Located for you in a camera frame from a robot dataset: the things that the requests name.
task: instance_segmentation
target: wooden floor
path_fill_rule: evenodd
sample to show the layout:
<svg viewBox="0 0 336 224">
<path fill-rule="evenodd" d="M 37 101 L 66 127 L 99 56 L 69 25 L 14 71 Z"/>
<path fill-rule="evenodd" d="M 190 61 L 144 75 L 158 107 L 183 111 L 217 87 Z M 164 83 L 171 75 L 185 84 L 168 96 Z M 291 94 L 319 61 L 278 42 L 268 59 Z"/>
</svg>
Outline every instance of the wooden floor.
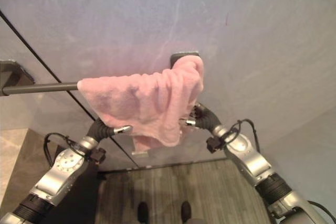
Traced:
<svg viewBox="0 0 336 224">
<path fill-rule="evenodd" d="M 107 176 L 99 189 L 96 224 L 136 220 L 141 201 L 150 224 L 177 224 L 188 200 L 194 218 L 208 224 L 270 224 L 263 202 L 234 164 L 213 161 Z"/>
</svg>

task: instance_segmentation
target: metal rod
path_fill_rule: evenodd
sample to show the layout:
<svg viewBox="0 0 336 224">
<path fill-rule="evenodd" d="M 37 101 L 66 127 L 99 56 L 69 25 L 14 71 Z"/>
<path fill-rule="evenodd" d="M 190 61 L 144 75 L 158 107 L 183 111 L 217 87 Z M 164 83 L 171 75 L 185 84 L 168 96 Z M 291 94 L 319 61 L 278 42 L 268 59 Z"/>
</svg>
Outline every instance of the metal rod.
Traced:
<svg viewBox="0 0 336 224">
<path fill-rule="evenodd" d="M 70 83 L 55 83 L 55 84 L 35 84 L 27 86 L 3 87 L 2 92 L 5 95 L 10 94 L 25 94 L 25 93 L 40 93 L 54 91 L 69 91 L 78 90 L 76 82 Z"/>
</svg>

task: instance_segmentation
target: shoe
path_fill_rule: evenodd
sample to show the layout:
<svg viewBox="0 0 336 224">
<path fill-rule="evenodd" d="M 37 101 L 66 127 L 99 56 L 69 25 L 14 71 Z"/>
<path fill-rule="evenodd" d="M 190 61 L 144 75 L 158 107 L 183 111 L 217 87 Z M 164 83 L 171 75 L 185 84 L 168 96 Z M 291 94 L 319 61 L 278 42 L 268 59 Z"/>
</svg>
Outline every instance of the shoe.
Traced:
<svg viewBox="0 0 336 224">
<path fill-rule="evenodd" d="M 181 219 L 182 223 L 186 223 L 189 219 L 191 219 L 191 206 L 188 201 L 182 203 Z"/>
<path fill-rule="evenodd" d="M 140 202 L 138 205 L 138 222 L 144 224 L 149 223 L 149 211 L 146 202 Z"/>
</svg>

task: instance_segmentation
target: pink towel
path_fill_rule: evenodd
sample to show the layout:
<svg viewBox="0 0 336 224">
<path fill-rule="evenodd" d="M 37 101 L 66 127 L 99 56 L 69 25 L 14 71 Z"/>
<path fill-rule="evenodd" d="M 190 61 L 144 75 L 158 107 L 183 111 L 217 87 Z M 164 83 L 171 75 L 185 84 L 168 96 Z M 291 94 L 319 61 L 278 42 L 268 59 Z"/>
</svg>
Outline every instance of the pink towel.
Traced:
<svg viewBox="0 0 336 224">
<path fill-rule="evenodd" d="M 78 90 L 110 127 L 133 126 L 136 152 L 180 143 L 186 118 L 203 90 L 203 62 L 180 58 L 162 73 L 83 79 Z"/>
</svg>

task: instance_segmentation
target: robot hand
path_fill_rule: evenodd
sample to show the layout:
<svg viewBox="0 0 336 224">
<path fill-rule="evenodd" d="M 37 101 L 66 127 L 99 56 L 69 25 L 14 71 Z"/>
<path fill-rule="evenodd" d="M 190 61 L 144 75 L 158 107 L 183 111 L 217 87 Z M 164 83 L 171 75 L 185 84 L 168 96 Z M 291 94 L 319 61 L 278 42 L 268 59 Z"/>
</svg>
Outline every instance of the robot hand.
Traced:
<svg viewBox="0 0 336 224">
<path fill-rule="evenodd" d="M 132 126 L 110 128 L 97 119 L 82 140 L 69 144 L 68 149 L 58 154 L 52 168 L 13 213 L 7 213 L 0 220 L 0 224 L 40 223 L 68 194 L 78 176 L 88 167 L 89 161 L 101 163 L 104 160 L 105 150 L 97 149 L 99 142 L 109 136 L 131 131 Z"/>
<path fill-rule="evenodd" d="M 211 110 L 196 103 L 190 118 L 180 119 L 180 124 L 210 131 L 212 137 L 206 141 L 208 150 L 211 153 L 224 150 L 227 158 L 235 163 L 267 203 L 268 211 L 277 219 L 284 218 L 281 223 L 327 224 L 310 203 L 292 190 L 273 170 L 266 159 L 253 148 L 250 140 L 240 134 L 243 121 L 249 122 L 254 129 L 249 119 L 238 121 L 227 129 Z"/>
</svg>

